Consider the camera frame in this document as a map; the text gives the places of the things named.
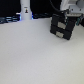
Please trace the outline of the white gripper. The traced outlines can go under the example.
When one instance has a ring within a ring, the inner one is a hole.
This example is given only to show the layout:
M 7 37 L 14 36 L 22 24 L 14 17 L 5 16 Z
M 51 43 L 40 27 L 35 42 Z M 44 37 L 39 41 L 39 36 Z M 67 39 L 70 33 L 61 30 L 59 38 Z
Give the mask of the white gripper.
M 65 13 L 66 30 L 73 30 L 75 25 L 79 25 L 82 21 L 81 17 L 80 13 L 70 13 L 67 11 Z

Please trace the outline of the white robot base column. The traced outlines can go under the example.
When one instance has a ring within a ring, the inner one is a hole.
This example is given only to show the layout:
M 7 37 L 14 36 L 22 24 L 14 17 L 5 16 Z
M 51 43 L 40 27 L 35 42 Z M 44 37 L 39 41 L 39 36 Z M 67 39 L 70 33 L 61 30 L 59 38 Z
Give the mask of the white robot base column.
M 32 18 L 32 12 L 30 9 L 30 0 L 20 0 L 21 1 L 21 19 L 30 20 Z

